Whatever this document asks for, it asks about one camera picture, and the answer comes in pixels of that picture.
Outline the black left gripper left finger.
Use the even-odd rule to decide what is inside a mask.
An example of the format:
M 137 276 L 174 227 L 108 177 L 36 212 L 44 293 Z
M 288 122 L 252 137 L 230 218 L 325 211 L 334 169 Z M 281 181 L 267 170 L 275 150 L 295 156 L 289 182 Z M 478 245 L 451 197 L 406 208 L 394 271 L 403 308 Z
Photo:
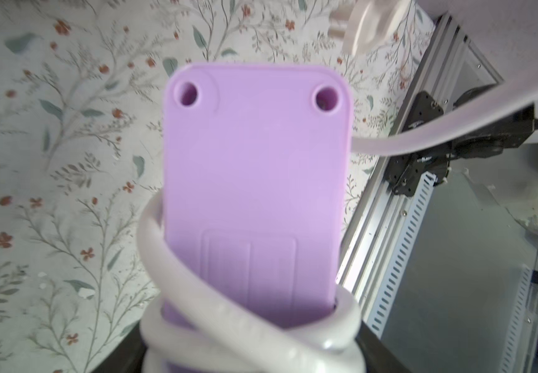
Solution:
M 141 373 L 147 350 L 141 337 L 140 322 L 137 322 L 93 373 Z

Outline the purple power strip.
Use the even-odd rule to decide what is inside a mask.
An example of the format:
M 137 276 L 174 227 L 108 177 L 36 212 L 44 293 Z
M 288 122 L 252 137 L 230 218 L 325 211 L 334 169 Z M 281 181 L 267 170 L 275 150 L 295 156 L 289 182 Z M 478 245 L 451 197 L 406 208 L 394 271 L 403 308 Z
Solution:
M 284 329 L 337 307 L 352 99 L 326 67 L 201 63 L 163 99 L 164 239 Z

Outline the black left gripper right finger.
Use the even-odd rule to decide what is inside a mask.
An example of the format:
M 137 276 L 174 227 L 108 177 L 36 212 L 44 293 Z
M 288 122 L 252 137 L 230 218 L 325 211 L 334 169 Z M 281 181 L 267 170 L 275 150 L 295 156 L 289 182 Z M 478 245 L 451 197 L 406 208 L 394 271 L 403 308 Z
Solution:
M 409 373 L 365 323 L 361 324 L 356 344 L 362 352 L 366 373 Z

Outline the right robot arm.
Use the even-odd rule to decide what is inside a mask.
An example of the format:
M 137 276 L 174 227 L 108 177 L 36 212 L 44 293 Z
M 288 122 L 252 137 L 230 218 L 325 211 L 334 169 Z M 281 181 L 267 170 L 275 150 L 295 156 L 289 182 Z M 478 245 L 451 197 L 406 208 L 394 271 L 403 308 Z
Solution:
M 452 109 L 458 109 L 494 87 L 496 84 L 467 90 L 452 104 Z M 443 108 L 426 91 L 416 94 L 411 103 L 402 133 L 421 127 L 445 114 Z M 391 158 L 384 179 L 389 183 L 392 194 L 413 197 L 423 173 L 433 174 L 436 178 L 433 185 L 438 186 L 446 182 L 451 171 L 451 161 L 486 159 L 501 155 L 505 149 L 517 149 L 535 131 L 538 131 L 538 117 L 535 114 L 535 105 L 530 104 L 454 140 Z

